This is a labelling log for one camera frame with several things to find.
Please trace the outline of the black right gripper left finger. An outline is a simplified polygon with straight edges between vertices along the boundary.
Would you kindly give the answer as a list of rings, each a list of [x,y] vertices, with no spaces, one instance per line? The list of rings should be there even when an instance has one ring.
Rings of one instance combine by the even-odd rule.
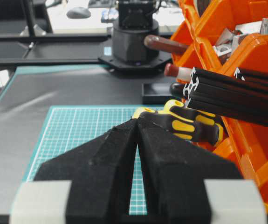
[[[137,119],[41,164],[34,180],[70,180],[68,224],[113,224],[129,212]]]

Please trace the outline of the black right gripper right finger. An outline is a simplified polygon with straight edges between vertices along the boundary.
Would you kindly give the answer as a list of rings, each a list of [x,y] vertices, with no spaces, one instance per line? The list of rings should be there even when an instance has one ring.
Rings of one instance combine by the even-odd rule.
[[[149,215],[166,224],[209,224],[205,179],[242,179],[231,161],[138,118],[138,149]]]

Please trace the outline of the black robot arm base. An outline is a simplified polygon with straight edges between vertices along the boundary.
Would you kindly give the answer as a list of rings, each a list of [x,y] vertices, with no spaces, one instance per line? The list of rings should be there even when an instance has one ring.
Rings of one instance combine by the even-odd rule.
[[[150,49],[144,39],[159,35],[153,14],[160,5],[155,0],[117,0],[118,17],[111,38],[100,44],[99,61],[116,70],[152,70],[171,61],[169,53]]]

